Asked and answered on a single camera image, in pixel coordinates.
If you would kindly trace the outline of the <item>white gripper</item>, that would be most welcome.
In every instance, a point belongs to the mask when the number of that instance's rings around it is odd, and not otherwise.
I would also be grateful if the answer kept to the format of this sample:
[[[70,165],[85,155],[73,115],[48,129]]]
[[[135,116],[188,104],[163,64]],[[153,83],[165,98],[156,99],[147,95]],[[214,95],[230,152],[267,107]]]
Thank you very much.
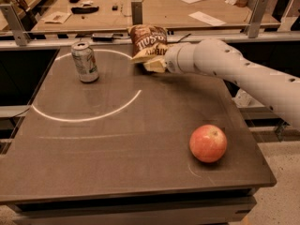
[[[194,68],[194,50],[195,45],[191,43],[183,43],[172,46],[155,44],[150,47],[147,54],[165,54],[154,57],[143,64],[144,68],[150,72],[164,73],[166,68],[171,73],[193,73]]]

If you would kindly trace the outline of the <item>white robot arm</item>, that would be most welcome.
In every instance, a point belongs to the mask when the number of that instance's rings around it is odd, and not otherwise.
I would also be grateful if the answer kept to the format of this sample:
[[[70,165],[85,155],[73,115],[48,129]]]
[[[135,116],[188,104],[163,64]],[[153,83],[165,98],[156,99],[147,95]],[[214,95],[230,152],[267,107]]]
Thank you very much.
[[[300,79],[250,62],[222,40],[179,43],[144,66],[153,72],[195,73],[234,83],[293,128],[300,129]]]

